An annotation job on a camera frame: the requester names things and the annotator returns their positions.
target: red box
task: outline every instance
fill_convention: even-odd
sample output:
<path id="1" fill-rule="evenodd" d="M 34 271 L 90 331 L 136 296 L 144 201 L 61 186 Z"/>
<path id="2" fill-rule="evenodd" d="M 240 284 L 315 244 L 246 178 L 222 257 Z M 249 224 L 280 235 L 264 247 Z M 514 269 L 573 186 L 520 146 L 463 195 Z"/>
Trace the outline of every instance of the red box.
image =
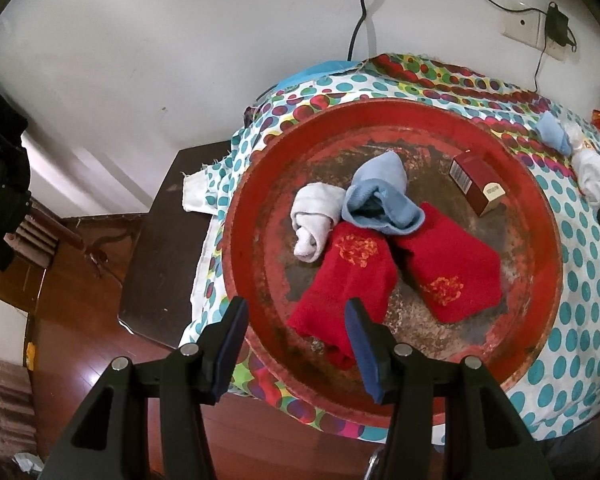
<path id="1" fill-rule="evenodd" d="M 478 216 L 494 209 L 505 195 L 498 174 L 470 150 L 454 157 L 449 176 Z"/>

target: red round tray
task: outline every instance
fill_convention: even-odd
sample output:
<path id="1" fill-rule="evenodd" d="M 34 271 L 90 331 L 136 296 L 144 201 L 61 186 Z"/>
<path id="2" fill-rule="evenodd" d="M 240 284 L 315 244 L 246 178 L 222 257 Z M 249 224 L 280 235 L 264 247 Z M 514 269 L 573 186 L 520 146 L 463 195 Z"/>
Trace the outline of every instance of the red round tray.
<path id="1" fill-rule="evenodd" d="M 239 294 L 249 301 L 248 343 L 290 392 L 346 420 L 388 427 L 392 407 L 373 403 L 357 367 L 333 367 L 319 341 L 302 339 L 285 324 L 320 266 L 293 256 L 296 236 L 289 213 L 296 192 L 310 182 L 347 188 L 361 164 L 388 148 L 405 164 L 410 198 L 432 203 L 499 252 L 505 296 L 497 307 L 443 325 L 400 280 L 384 323 L 397 340 L 429 357 L 458 362 L 467 354 L 480 356 L 505 391 L 526 373 L 558 308 L 560 244 L 542 190 L 488 128 L 439 108 L 372 99 L 327 108 L 269 139 L 262 152 L 251 155 L 232 199 L 222 269 L 229 297 Z M 452 158 L 468 149 L 491 165 L 506 191 L 483 218 L 448 176 Z M 434 423 L 442 422 L 444 403 L 437 399 Z"/>

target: reddish brown floor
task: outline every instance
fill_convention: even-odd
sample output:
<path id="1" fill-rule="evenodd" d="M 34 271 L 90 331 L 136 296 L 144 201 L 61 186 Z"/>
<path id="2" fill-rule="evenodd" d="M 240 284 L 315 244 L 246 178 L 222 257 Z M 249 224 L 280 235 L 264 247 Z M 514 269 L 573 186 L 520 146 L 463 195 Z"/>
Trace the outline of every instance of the reddish brown floor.
<path id="1" fill-rule="evenodd" d="M 93 240 L 120 232 L 103 224 L 82 225 Z M 106 246 L 112 268 L 124 276 L 129 239 Z M 134 362 L 168 352 L 117 322 L 120 288 L 109 277 L 97 279 L 80 253 L 61 246 L 47 273 L 38 309 L 33 393 L 38 446 L 47 456 L 90 387 L 109 362 L 126 355 Z M 205 426 L 219 480 L 360 480 L 375 444 L 321 433 L 256 399 L 225 395 L 205 407 Z M 150 405 L 150 457 L 162 470 L 158 410 Z"/>

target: tablecloth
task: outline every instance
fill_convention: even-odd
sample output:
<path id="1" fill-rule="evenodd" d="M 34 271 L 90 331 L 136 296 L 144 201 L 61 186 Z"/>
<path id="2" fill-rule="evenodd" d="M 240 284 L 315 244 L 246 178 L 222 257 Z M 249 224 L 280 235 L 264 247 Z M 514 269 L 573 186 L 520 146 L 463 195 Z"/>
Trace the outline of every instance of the tablecloth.
<path id="1" fill-rule="evenodd" d="M 507 395 L 535 439 L 569 433 L 600 412 L 600 226 L 578 190 L 568 160 L 542 145 L 533 127 L 539 114 L 550 110 L 578 123 L 599 150 L 600 133 L 588 121 L 537 93 L 425 57 L 382 54 L 348 72 L 275 91 L 253 110 L 253 122 L 234 133 L 231 153 L 205 169 L 206 201 L 217 208 L 220 223 L 202 311 L 185 330 L 182 342 L 196 341 L 208 323 L 222 319 L 229 304 L 222 279 L 223 222 L 251 153 L 264 149 L 272 136 L 327 107 L 387 97 L 445 108 L 487 124 L 544 191 L 560 233 L 562 295 L 544 349 Z M 386 429 L 341 420 L 295 398 L 246 344 L 234 371 L 233 390 L 266 400 L 319 430 L 377 442 L 386 438 Z M 434 444 L 444 442 L 444 431 L 444 425 L 434 427 Z"/>

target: white wall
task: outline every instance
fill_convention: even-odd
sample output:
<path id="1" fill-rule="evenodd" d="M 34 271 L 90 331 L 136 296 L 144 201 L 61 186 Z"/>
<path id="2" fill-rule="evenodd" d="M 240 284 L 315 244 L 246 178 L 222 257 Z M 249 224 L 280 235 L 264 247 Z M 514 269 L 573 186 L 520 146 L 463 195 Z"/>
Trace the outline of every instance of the white wall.
<path id="1" fill-rule="evenodd" d="M 502 36 L 487 1 L 366 1 L 357 59 L 426 53 L 533 87 L 539 51 Z M 579 48 L 545 59 L 540 91 L 588 118 L 600 28 L 579 0 L 555 1 Z M 358 0 L 13 0 L 0 89 L 32 119 L 33 193 L 61 216 L 147 210 L 177 150 L 228 138 L 265 88 L 345 58 L 359 14 Z"/>
<path id="2" fill-rule="evenodd" d="M 27 313 L 0 300 L 0 359 L 22 365 Z"/>

